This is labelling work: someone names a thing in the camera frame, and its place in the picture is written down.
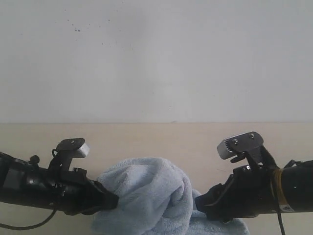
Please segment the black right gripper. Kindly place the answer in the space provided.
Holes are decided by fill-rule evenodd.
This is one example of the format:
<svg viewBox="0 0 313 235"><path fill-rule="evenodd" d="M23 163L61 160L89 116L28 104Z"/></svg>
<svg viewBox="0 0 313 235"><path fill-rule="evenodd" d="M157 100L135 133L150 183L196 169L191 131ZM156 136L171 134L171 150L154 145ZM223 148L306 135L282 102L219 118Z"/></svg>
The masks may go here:
<svg viewBox="0 0 313 235"><path fill-rule="evenodd" d="M256 173L248 170L246 165L238 167L225 183L219 183L196 197L196 209L207 213L208 220L222 222L278 213L278 200L271 182L274 171L278 169L262 166Z"/></svg>

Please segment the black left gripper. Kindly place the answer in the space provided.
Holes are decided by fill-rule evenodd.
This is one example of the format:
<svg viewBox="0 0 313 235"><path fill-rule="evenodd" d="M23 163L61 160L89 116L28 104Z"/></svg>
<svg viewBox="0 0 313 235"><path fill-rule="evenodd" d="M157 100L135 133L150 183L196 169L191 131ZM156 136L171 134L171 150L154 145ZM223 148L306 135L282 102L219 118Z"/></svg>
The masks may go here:
<svg viewBox="0 0 313 235"><path fill-rule="evenodd" d="M49 169L47 182L52 194L47 208L66 215L92 215L98 211L113 210L119 197L108 191L100 182L87 178L87 171Z"/></svg>

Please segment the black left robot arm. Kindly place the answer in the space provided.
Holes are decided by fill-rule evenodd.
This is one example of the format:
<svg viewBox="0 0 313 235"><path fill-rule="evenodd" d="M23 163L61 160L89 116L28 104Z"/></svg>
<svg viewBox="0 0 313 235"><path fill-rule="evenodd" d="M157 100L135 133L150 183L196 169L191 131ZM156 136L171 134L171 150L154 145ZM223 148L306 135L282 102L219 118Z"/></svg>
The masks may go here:
<svg viewBox="0 0 313 235"><path fill-rule="evenodd" d="M86 170L42 168L7 154L0 155L1 202L64 212L91 215L113 210L119 197L101 183L90 180Z"/></svg>

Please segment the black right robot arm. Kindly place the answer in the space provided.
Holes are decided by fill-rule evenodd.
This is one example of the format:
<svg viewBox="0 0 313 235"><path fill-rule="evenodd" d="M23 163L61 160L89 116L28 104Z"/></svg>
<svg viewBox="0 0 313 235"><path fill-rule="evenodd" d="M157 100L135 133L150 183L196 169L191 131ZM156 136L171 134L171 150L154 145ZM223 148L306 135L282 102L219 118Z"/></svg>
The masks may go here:
<svg viewBox="0 0 313 235"><path fill-rule="evenodd" d="M290 161L277 169L260 166L258 173L249 165L238 167L224 184L197 196L195 204L208 220L223 222L277 212L312 212L313 163Z"/></svg>

